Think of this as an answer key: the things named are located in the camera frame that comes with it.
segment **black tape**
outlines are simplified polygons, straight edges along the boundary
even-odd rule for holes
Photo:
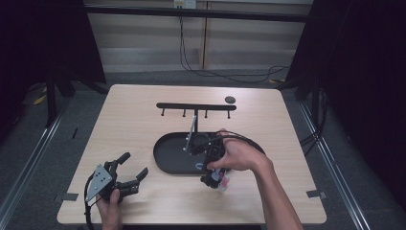
[[[309,198],[320,196],[320,192],[317,190],[307,191],[306,193]]]
[[[64,195],[55,195],[52,202],[61,203],[63,200],[76,201],[79,194],[64,194]]]

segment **metal rod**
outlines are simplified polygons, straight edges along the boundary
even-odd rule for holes
[[[156,15],[156,16],[183,16],[183,17],[203,17],[203,18],[225,18],[225,19],[244,19],[260,21],[282,21],[282,22],[307,22],[311,17],[301,14],[277,14],[262,12],[244,12],[244,11],[212,11],[212,10],[191,10],[191,9],[173,9],[173,8],[137,8],[137,7],[118,7],[108,5],[84,4],[83,6],[74,5],[30,5],[30,9],[52,11],[71,11],[88,13],[113,13],[113,14],[131,14],[131,15]]]
[[[198,127],[199,127],[198,121],[199,121],[199,110],[195,109],[194,110],[194,120],[193,120],[193,122],[194,122],[194,133],[197,133],[197,131],[198,131]]]
[[[188,151],[189,149],[189,142],[191,141],[192,138],[192,132],[193,132],[193,128],[194,128],[194,122],[196,121],[196,116],[193,116],[193,121],[192,121],[192,126],[191,126],[191,131],[189,132],[188,137],[186,138],[187,142],[186,142],[186,146],[183,148],[183,151]]]

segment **metal frame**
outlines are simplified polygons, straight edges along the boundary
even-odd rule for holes
[[[307,105],[301,103],[301,109],[304,114],[305,121],[310,128],[310,131],[314,133],[317,130],[317,127],[313,124],[309,108],[307,107]],[[319,147],[320,153],[322,154],[326,162],[327,168],[331,173],[331,177],[334,180],[338,191],[340,192],[341,198],[343,198],[343,201],[346,204],[347,210],[350,213],[355,227],[358,230],[370,230],[371,228],[368,225],[368,221],[364,215],[364,212],[359,206],[358,201],[356,200],[354,194],[350,189],[350,186],[347,184],[346,179],[341,173],[341,170],[338,167],[337,162],[335,161],[334,156],[332,155],[323,136],[318,138],[317,145]]]
[[[18,202],[26,191],[31,178],[34,175],[34,170],[39,164],[45,150],[48,148],[48,145],[51,143],[54,134],[59,127],[62,115],[65,113],[69,102],[71,99],[65,99],[59,114],[56,115],[54,122],[45,129],[42,134],[41,139],[36,145],[34,151],[31,154],[30,159],[27,164],[24,166],[21,174],[18,175],[18,178],[12,185],[7,196],[0,205],[0,230],[6,229],[9,220],[17,207]]]
[[[88,13],[109,13],[109,14],[131,14],[131,15],[154,15],[154,16],[183,16],[183,17],[203,17],[203,18],[223,18],[223,19],[242,19],[259,21],[281,21],[281,22],[307,22],[317,18],[300,14],[278,14],[244,11],[212,11],[212,10],[191,10],[191,9],[172,9],[172,8],[137,8],[137,7],[119,7],[109,5],[30,5],[31,10],[50,10],[50,11],[70,11],[70,12],[88,12]]]

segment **wall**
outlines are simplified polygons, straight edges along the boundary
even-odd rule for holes
[[[173,7],[173,1],[169,0],[87,0],[85,3]],[[308,0],[197,2],[198,9],[233,12],[308,14],[310,7],[311,2]],[[105,72],[183,69],[180,65],[179,18],[88,15]],[[272,65],[290,64],[304,23],[183,18],[183,27],[186,57],[192,69],[267,69]]]

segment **black curtain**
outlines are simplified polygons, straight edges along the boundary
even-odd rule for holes
[[[30,85],[56,81],[105,82],[99,50],[81,0],[0,3],[0,138],[18,116]]]
[[[406,210],[406,2],[315,0],[286,81],[317,77],[365,161]]]

